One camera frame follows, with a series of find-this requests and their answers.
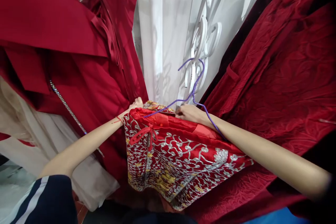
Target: silver embroidery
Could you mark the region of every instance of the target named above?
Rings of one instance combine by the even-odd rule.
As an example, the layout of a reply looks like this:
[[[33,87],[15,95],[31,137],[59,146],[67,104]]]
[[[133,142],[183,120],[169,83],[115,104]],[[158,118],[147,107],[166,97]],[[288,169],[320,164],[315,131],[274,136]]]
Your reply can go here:
[[[50,82],[50,86],[52,87],[53,91],[57,94],[58,98],[61,100],[61,102],[63,103],[63,105],[66,107],[66,109],[69,111],[70,115],[72,116],[72,118],[75,120],[75,122],[78,124],[78,126],[80,127],[80,129],[84,132],[84,134],[86,135],[87,132],[84,129],[84,127],[81,125],[81,123],[78,121],[77,117],[75,116],[75,114],[72,112],[72,110],[69,108],[68,104],[65,102],[65,100],[63,99],[63,97],[61,96],[61,94],[59,93],[59,91],[57,90],[57,88],[55,87],[55,85],[53,84],[53,82],[51,80],[49,80]],[[97,151],[99,151],[99,153],[103,156],[103,158],[105,157],[104,154],[102,153],[102,151],[97,148]]]
[[[124,127],[127,139],[140,130],[138,122],[129,114]],[[234,161],[244,156],[232,154],[228,157],[229,152],[220,148],[216,148],[213,158],[207,160],[207,145],[182,140],[169,132],[165,136],[160,131],[156,132],[159,139],[152,143],[150,152],[149,134],[132,146],[126,141],[128,181],[138,191],[147,187],[157,190],[175,210],[183,210],[234,173],[253,164],[252,160],[248,160],[236,167]]]

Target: red string bracelet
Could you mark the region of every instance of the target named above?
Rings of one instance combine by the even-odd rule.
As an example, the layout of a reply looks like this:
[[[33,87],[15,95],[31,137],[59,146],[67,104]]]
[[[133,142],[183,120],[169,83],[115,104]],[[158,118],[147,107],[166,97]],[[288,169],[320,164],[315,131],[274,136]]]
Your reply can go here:
[[[116,118],[118,118],[118,121],[120,121],[121,123],[123,123],[121,120],[120,120],[120,118],[118,117],[118,116],[116,116]],[[118,121],[115,121],[115,122],[113,122],[113,123],[117,123]],[[112,124],[113,124],[112,123]]]

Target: purple wire hanger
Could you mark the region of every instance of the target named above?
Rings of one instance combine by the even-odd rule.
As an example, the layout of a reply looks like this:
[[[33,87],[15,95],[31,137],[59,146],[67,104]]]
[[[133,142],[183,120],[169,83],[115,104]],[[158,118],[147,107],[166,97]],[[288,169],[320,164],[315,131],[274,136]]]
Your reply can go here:
[[[186,62],[184,62],[184,63],[182,64],[182,66],[180,66],[180,68],[178,69],[178,71],[180,71],[180,70],[182,69],[182,67],[185,66],[185,64],[187,64],[190,60],[193,60],[193,59],[195,59],[195,58],[190,58],[190,59],[188,59]],[[224,138],[224,140],[226,140],[226,138],[223,136],[223,134],[220,132],[220,130],[218,129],[218,127],[216,126],[216,124],[215,124],[215,123],[213,122],[213,120],[211,119],[211,117],[210,117],[210,115],[209,115],[209,113],[208,113],[207,108],[206,108],[203,104],[201,104],[201,103],[197,103],[197,102],[195,101],[195,91],[196,91],[196,88],[197,88],[197,84],[198,84],[198,82],[200,81],[200,79],[201,79],[201,77],[202,77],[202,75],[203,75],[203,73],[204,73],[204,68],[205,68],[204,62],[203,62],[201,59],[198,59],[198,60],[202,63],[203,69],[202,69],[201,74],[200,74],[199,77],[197,78],[197,80],[196,80],[196,82],[195,82],[195,84],[194,84],[194,87],[193,87],[191,93],[188,95],[187,99],[185,99],[185,100],[177,99],[177,100],[173,101],[171,104],[169,104],[167,107],[165,107],[165,108],[163,108],[163,109],[160,109],[160,110],[158,110],[158,111],[156,111],[156,112],[154,112],[154,113],[152,113],[152,114],[146,115],[146,116],[144,116],[144,118],[146,118],[146,117],[150,117],[150,116],[152,116],[152,115],[154,115],[154,114],[156,114],[156,113],[160,113],[161,111],[163,111],[163,110],[169,108],[171,105],[173,105],[173,104],[176,103],[176,102],[184,102],[184,101],[186,102],[186,101],[189,101],[189,99],[190,99],[191,96],[192,96],[193,103],[195,103],[195,104],[197,104],[197,105],[200,105],[200,106],[202,106],[202,107],[204,108],[204,110],[205,110],[205,112],[206,112],[208,118],[210,119],[210,122],[212,123],[212,125],[215,127],[215,129],[218,131],[218,133],[222,136],[222,138]]]

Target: blue surface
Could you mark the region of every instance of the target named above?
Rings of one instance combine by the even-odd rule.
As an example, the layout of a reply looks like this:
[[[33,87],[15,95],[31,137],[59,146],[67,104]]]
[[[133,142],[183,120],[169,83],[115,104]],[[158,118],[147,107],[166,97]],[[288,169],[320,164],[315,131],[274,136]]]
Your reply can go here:
[[[294,216],[288,208],[260,216],[256,219],[245,222],[245,224],[306,224],[309,220]]]

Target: red satin ribbon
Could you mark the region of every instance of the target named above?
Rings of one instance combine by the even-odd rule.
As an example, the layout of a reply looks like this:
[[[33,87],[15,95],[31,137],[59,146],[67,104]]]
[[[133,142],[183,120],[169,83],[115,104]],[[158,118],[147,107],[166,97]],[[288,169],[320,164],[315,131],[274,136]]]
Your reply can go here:
[[[152,148],[153,148],[152,143],[153,142],[154,143],[158,142],[158,136],[157,136],[155,130],[153,129],[153,124],[149,124],[148,127],[141,129],[138,133],[136,133],[134,136],[132,136],[132,138],[129,140],[129,142],[130,142],[129,144],[133,145],[133,144],[139,142],[140,139],[143,138],[144,135],[146,135],[147,133],[151,135],[150,136],[149,149],[148,149],[148,151],[151,151]]]

